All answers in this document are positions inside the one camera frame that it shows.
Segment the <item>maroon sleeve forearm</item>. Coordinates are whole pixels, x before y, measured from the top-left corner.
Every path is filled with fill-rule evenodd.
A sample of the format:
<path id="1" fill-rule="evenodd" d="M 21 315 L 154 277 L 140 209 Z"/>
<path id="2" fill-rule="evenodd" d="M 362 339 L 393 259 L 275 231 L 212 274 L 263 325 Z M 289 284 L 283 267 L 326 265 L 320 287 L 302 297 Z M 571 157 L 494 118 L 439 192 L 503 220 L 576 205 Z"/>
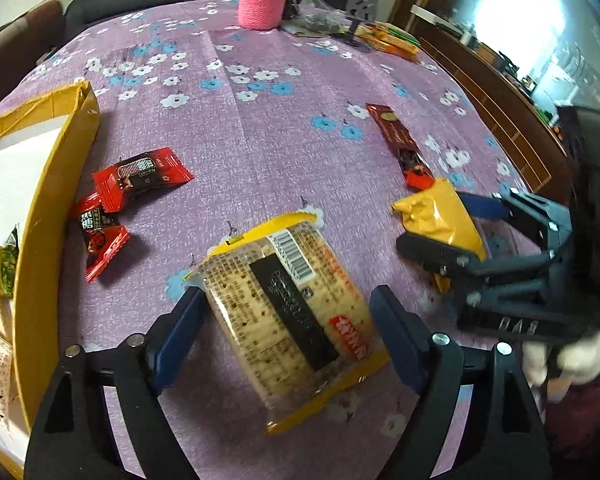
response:
<path id="1" fill-rule="evenodd" d="M 600 479 L 600 376 L 546 407 L 554 479 Z"/>

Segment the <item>right white gloved hand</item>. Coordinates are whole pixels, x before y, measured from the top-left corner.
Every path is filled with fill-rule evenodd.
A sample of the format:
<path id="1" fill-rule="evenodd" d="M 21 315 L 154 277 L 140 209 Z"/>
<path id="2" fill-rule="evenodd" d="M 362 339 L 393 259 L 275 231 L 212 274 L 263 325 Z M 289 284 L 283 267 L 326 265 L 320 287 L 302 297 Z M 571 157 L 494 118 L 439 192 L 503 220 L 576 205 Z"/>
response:
<path id="1" fill-rule="evenodd" d="M 588 384 L 600 374 L 600 330 L 563 347 L 524 341 L 521 349 L 524 377 L 531 388 L 544 388 L 550 403 L 559 403 L 572 386 Z"/>

